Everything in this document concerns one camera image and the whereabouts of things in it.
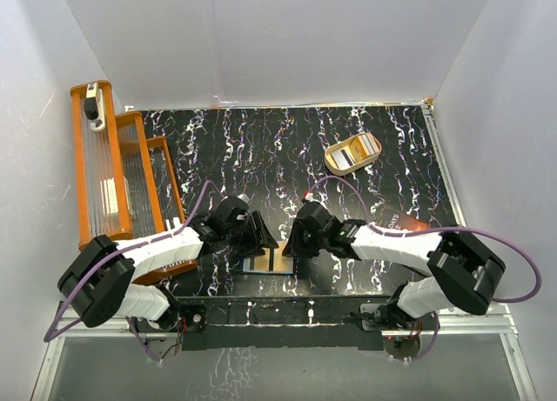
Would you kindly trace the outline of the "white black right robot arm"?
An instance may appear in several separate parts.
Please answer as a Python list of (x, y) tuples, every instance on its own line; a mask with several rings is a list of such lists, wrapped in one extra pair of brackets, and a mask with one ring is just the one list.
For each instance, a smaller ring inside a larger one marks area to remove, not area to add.
[(405, 329), (428, 313), (452, 307), (484, 315), (506, 269), (493, 251), (461, 228), (382, 229), (361, 219), (339, 221), (320, 202), (311, 201), (294, 219), (283, 254), (301, 261), (322, 250), (338, 258), (383, 260), (426, 273), (420, 281), (400, 285), (388, 303), (357, 315), (387, 328)]

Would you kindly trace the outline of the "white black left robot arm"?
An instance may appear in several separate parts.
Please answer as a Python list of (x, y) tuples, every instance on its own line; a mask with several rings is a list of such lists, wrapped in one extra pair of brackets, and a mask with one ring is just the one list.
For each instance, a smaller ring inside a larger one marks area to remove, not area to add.
[(278, 246), (259, 211), (250, 211), (239, 197), (226, 197), (215, 209), (170, 231), (121, 242), (94, 237), (57, 288), (89, 328), (127, 316), (143, 317), (168, 331), (178, 324), (180, 310), (157, 286), (139, 284), (141, 277), (226, 247), (246, 258)]

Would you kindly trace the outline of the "blue credit card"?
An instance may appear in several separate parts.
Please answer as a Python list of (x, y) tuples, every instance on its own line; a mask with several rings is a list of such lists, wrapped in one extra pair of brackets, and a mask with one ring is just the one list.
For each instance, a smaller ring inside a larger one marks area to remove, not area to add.
[(263, 255), (245, 258), (241, 264), (242, 272), (262, 275), (293, 275), (294, 259), (283, 255), (285, 247), (286, 241), (279, 241), (278, 248), (265, 249)]

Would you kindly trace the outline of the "white magnetic stripe card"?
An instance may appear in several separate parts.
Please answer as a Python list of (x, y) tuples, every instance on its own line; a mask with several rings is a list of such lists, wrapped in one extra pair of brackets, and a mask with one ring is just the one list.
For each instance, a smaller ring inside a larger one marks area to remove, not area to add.
[(332, 159), (339, 170), (347, 170), (354, 165), (354, 160), (348, 151), (339, 149), (332, 153)]

